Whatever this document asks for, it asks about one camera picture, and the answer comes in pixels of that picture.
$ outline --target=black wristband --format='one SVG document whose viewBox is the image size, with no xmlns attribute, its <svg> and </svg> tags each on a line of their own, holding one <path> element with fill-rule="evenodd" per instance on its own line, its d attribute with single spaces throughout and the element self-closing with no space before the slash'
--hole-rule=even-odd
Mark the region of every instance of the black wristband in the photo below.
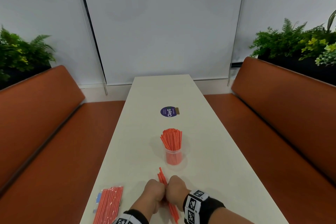
<svg viewBox="0 0 336 224">
<path fill-rule="evenodd" d="M 183 201 L 186 224 L 208 224 L 213 212 L 224 204 L 208 194 L 196 190 L 190 192 Z"/>
<path fill-rule="evenodd" d="M 113 224 L 149 224 L 146 217 L 138 210 L 125 211 Z"/>
</svg>

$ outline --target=planter box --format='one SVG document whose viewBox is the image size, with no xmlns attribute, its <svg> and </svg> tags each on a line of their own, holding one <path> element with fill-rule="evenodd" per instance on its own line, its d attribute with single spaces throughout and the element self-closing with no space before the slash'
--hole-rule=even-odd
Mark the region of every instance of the planter box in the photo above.
<svg viewBox="0 0 336 224">
<path fill-rule="evenodd" d="M 15 68 L 2 68 L 6 74 L 10 75 L 10 78 L 7 82 L 0 82 L 0 90 L 28 79 L 36 74 L 42 73 L 50 68 L 50 66 L 36 66 L 34 69 L 25 72 L 21 72 Z"/>
<path fill-rule="evenodd" d="M 259 56 L 258 59 L 336 85 L 336 66 L 317 66 L 315 58 L 306 58 L 299 61 L 298 57 L 277 56 L 270 59 L 268 55 L 263 55 Z"/>
</svg>

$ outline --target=tabletop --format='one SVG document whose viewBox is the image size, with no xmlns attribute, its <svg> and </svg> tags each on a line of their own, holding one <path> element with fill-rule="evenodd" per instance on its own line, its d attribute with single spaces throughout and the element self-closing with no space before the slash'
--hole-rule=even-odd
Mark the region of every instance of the tabletop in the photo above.
<svg viewBox="0 0 336 224">
<path fill-rule="evenodd" d="M 179 114 L 163 116 L 168 106 Z M 183 131 L 184 159 L 177 166 L 165 163 L 160 135 L 167 128 Z M 207 192 L 255 224 L 288 223 L 189 75 L 134 79 L 81 224 L 93 223 L 103 188 L 124 186 L 119 213 L 128 210 L 146 182 L 158 179 L 159 167 L 167 179 L 180 176 L 189 189 Z M 150 222 L 168 224 L 169 211 L 160 209 Z"/>
</svg>

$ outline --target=person's right hand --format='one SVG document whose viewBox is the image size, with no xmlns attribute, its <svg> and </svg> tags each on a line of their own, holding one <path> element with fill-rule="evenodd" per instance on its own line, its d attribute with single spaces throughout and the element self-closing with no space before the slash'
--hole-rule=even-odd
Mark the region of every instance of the person's right hand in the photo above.
<svg viewBox="0 0 336 224">
<path fill-rule="evenodd" d="M 166 199 L 183 212 L 183 201 L 191 190 L 187 189 L 184 181 L 177 175 L 170 177 L 168 186 L 166 188 Z"/>
</svg>

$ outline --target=orange leather bench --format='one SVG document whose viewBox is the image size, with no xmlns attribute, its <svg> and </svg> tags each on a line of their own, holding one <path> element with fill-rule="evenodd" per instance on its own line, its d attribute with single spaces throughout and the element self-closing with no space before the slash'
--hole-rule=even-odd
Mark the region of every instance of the orange leather bench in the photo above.
<svg viewBox="0 0 336 224">
<path fill-rule="evenodd" d="M 290 224 L 336 223 L 336 87 L 246 58 L 206 95 Z"/>
<path fill-rule="evenodd" d="M 0 223 L 80 222 L 125 103 L 83 100 L 63 66 L 0 91 Z"/>
</svg>

